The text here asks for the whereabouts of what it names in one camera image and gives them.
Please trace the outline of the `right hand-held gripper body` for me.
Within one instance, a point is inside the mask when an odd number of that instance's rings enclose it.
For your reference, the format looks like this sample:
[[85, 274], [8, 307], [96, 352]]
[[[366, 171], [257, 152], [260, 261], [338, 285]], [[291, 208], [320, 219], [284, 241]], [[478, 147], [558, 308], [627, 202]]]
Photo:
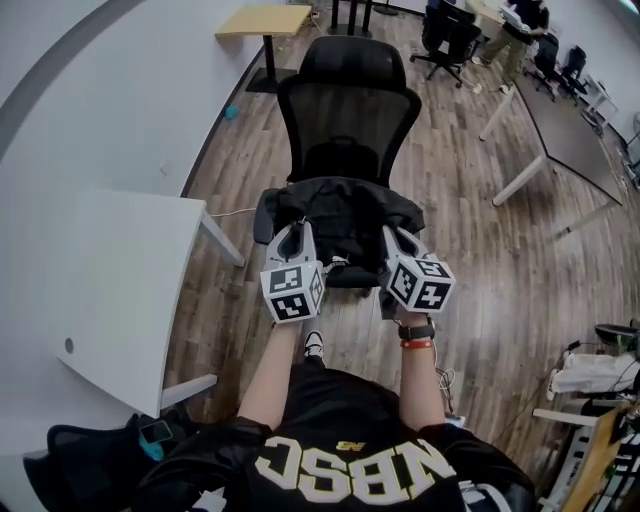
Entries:
[[440, 261], [407, 256], [386, 260], [379, 301], [382, 313], [440, 313], [454, 290], [456, 280], [449, 266]]

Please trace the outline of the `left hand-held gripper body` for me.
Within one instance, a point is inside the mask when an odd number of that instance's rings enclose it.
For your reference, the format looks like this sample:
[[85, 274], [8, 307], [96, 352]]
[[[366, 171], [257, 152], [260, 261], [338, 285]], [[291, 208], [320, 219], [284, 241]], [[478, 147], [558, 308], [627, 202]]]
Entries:
[[290, 260], [268, 252], [260, 273], [265, 303], [277, 324], [316, 317], [325, 293], [323, 264], [306, 253]]

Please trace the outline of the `black backpack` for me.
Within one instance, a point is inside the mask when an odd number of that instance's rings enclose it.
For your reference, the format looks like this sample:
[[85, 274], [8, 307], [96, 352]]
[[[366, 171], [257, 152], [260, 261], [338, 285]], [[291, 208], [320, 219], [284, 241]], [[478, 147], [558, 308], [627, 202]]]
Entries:
[[256, 207], [253, 238], [265, 246], [284, 227], [308, 221], [329, 288], [381, 289], [386, 272], [382, 228], [417, 237], [424, 214], [413, 201], [369, 181], [324, 177], [265, 190]]

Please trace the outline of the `black mesh office chair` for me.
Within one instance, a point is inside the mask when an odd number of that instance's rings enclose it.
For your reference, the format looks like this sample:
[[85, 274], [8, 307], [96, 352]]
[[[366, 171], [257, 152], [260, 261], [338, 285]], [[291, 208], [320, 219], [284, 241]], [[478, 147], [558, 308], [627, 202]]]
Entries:
[[284, 187], [344, 177], [390, 189], [395, 158], [422, 106], [395, 47], [348, 36], [314, 40], [277, 100], [291, 152]]

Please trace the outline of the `person's right forearm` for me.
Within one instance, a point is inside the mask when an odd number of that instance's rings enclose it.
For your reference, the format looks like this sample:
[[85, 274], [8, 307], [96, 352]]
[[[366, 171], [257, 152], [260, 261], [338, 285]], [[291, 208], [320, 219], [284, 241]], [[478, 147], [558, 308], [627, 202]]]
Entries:
[[[399, 308], [395, 315], [398, 325], [429, 323], [422, 313]], [[436, 372], [434, 348], [401, 352], [399, 413], [402, 421], [414, 431], [445, 422], [445, 409]]]

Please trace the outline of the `black rolling office chair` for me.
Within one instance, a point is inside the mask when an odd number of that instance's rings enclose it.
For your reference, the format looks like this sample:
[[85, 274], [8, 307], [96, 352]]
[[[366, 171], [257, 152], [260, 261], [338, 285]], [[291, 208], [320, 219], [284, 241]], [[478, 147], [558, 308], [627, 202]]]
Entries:
[[456, 7], [447, 0], [427, 4], [421, 35], [425, 52], [412, 52], [409, 61], [422, 60], [433, 65], [427, 80], [438, 70], [444, 70], [455, 80], [457, 89], [481, 90], [481, 86], [472, 85], [462, 77], [462, 70], [473, 57], [481, 34], [473, 11]]

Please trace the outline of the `black slim chair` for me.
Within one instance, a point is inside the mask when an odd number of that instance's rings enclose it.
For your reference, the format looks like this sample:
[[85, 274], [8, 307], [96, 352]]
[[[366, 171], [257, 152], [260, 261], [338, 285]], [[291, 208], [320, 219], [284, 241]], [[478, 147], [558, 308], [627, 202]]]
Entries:
[[551, 33], [543, 35], [538, 41], [538, 50], [534, 57], [535, 77], [539, 81], [536, 90], [544, 87], [553, 102], [556, 101], [556, 89], [560, 80], [560, 75], [556, 70], [557, 54], [559, 51], [559, 41]]
[[563, 86], [574, 100], [575, 106], [578, 105], [578, 95], [587, 94], [585, 84], [580, 81], [586, 61], [586, 52], [581, 47], [574, 46], [568, 53], [568, 59], [561, 75]]

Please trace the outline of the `black wristwatch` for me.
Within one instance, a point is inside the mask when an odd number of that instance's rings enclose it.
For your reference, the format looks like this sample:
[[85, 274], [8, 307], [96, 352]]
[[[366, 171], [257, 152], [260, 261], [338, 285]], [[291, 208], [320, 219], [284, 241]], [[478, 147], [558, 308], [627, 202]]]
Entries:
[[435, 330], [429, 323], [415, 326], [399, 325], [398, 336], [404, 342], [421, 342], [433, 340], [435, 337]]

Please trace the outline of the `grey desk white legs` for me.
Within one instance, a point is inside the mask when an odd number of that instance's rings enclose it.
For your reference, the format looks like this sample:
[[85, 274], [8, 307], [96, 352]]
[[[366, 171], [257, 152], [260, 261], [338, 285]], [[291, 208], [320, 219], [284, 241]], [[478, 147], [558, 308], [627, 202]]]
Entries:
[[538, 154], [492, 199], [501, 206], [545, 167], [561, 168], [588, 183], [607, 198], [607, 202], [588, 215], [564, 228], [566, 233], [586, 226], [613, 207], [623, 205], [612, 166], [603, 149], [601, 139], [587, 126], [576, 111], [549, 99], [536, 90], [533, 79], [520, 76], [503, 96], [483, 130], [479, 134], [486, 141], [504, 117], [514, 99], [519, 99], [533, 123]]

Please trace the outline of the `smartphone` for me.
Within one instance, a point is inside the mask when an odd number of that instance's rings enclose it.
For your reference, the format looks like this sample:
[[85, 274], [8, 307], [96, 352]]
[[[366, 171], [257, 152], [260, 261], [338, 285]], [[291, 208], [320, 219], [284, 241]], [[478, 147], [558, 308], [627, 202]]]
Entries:
[[173, 438], [173, 432], [165, 420], [157, 420], [139, 428], [140, 435], [146, 443], [162, 443]]

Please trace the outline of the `white metal rack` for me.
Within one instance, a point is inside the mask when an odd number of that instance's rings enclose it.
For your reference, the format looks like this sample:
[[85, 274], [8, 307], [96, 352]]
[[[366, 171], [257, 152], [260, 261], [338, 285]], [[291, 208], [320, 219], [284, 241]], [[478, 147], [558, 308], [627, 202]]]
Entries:
[[573, 487], [577, 483], [582, 463], [599, 418], [547, 409], [535, 409], [533, 416], [538, 419], [561, 423], [569, 427], [567, 441], [559, 455], [559, 472], [546, 496], [538, 499], [540, 512], [562, 512]]

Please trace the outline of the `small wooden table black base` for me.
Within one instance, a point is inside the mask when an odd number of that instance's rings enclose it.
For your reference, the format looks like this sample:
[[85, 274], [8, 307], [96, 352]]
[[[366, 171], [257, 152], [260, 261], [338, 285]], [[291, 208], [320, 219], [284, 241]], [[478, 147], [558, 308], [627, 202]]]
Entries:
[[215, 36], [261, 36], [265, 66], [259, 68], [246, 87], [248, 92], [276, 94], [280, 82], [297, 74], [295, 70], [277, 68], [274, 56], [274, 37], [292, 37], [311, 16], [309, 5], [257, 5], [236, 11], [216, 32]]

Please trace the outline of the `black stand legs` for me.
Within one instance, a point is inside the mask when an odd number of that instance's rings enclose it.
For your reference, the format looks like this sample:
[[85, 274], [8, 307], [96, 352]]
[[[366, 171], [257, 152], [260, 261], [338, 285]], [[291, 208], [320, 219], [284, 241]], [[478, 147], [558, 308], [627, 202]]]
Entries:
[[[341, 0], [331, 0], [331, 18], [329, 28], [327, 29], [327, 33], [329, 35], [347, 35], [347, 36], [358, 36], [364, 38], [372, 38], [372, 33], [370, 31], [370, 18], [373, 8], [373, 0], [348, 0], [349, 2], [349, 13], [348, 20], [346, 23], [340, 24], [338, 22], [339, 19], [339, 10], [340, 10], [340, 1]], [[357, 25], [357, 14], [358, 14], [358, 5], [364, 2], [364, 14], [362, 18], [362, 23], [360, 26]]]

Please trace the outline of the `beige desk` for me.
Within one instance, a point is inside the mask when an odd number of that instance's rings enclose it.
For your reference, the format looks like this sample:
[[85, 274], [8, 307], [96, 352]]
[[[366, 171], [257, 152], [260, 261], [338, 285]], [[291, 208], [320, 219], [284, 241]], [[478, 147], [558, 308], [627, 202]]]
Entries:
[[499, 12], [497, 0], [465, 0], [466, 6], [476, 15], [475, 24], [483, 32], [498, 30], [504, 23], [504, 18]]

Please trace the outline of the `wooden board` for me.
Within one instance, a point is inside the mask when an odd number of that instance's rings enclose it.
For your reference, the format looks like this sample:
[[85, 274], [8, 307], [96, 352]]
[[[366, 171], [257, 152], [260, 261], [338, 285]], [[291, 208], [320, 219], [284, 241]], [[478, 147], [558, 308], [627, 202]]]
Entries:
[[560, 512], [584, 512], [587, 508], [618, 453], [629, 410], [629, 405], [620, 405], [597, 419]]

